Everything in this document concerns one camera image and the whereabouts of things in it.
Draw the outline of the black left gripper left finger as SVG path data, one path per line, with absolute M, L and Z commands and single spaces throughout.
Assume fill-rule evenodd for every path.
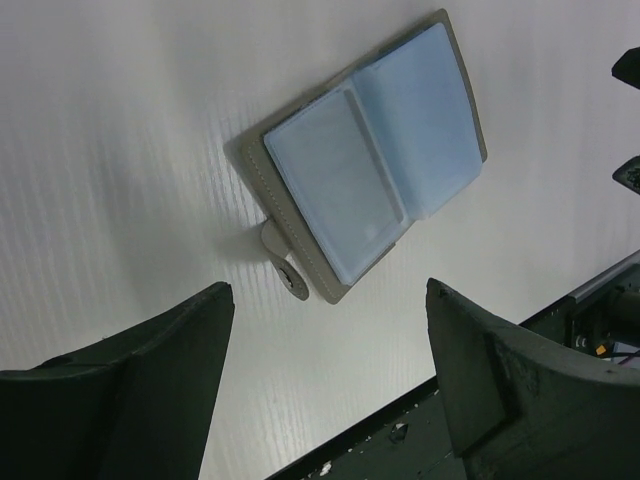
M 2 477 L 197 478 L 234 313 L 218 282 L 92 345 L 3 371 Z

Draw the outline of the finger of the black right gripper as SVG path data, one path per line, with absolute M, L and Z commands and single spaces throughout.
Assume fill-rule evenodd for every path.
M 611 68 L 612 76 L 631 86 L 640 89 L 640 47 L 627 50 Z
M 612 179 L 632 192 L 640 194 L 640 156 L 631 158 L 616 169 Z

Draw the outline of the grey card holder wallet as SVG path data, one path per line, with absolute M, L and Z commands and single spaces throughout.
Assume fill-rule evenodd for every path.
M 229 144 L 265 213 L 287 290 L 335 304 L 487 159 L 444 9 L 401 31 Z

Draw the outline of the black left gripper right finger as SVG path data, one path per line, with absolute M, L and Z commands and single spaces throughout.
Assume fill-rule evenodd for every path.
M 455 457 L 470 479 L 636 479 L 639 372 L 427 283 L 428 334 Z

